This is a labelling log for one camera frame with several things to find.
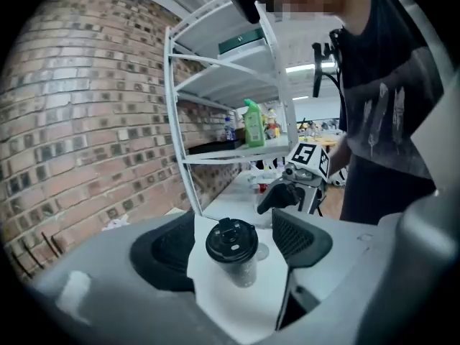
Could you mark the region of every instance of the disposable cup with black lid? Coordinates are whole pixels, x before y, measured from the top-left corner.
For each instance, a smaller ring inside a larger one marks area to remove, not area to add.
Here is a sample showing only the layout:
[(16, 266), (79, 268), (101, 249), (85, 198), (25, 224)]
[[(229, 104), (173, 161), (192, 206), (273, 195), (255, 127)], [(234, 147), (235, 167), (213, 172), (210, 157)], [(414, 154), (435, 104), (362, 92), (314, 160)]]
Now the disposable cup with black lid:
[(230, 218), (221, 219), (206, 238), (209, 257), (240, 288), (248, 288), (256, 280), (258, 245), (253, 225)]

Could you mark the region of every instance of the green box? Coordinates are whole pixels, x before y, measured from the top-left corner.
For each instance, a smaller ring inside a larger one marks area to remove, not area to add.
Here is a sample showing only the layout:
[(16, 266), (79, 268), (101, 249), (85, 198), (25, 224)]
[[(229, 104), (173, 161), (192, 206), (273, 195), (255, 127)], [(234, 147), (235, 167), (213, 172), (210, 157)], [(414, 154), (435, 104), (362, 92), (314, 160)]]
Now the green box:
[(264, 31), (262, 28), (257, 28), (252, 31), (245, 32), (237, 37), (233, 37), (230, 40), (219, 43), (218, 52), (220, 55), (222, 55), (227, 51), (233, 50), (234, 48), (245, 45), (247, 43), (260, 40), (261, 38), (265, 38)]

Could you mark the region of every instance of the brick wall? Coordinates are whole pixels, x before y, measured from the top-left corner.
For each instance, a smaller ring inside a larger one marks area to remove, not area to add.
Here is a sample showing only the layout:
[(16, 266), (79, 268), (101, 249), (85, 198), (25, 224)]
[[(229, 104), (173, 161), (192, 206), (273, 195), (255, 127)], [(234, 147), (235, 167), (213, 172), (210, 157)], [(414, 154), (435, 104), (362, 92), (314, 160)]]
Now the brick wall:
[[(164, 99), (163, 40), (178, 19), (148, 0), (45, 0), (1, 77), (0, 219), (24, 267), (64, 251), (125, 213), (129, 222), (189, 209)], [(199, 70), (176, 63), (183, 81)], [(179, 107), (187, 147), (220, 136), (225, 113)], [(239, 165), (193, 169), (203, 205)]]

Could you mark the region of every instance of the green bottle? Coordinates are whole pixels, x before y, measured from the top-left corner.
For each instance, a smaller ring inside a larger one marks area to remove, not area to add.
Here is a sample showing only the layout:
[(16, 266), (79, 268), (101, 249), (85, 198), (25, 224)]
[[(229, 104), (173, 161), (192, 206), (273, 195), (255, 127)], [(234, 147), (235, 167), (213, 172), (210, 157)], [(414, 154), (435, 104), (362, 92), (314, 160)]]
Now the green bottle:
[(246, 143), (249, 147), (265, 145), (264, 127), (262, 125), (262, 115), (259, 106), (253, 100), (244, 100), (248, 106), (244, 117), (244, 128), (246, 129)]

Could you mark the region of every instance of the fluorescent light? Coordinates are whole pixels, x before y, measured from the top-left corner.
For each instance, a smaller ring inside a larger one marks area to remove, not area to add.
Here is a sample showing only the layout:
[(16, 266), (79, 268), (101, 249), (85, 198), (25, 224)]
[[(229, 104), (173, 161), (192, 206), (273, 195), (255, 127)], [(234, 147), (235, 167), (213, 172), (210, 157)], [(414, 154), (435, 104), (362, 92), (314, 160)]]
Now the fluorescent light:
[[(336, 66), (336, 64), (333, 62), (321, 63), (322, 68), (333, 68), (334, 66)], [(291, 68), (286, 68), (286, 73), (294, 73), (294, 72), (300, 72), (302, 70), (314, 70), (314, 69), (315, 69), (315, 64), (299, 65), (299, 66), (293, 66)]]

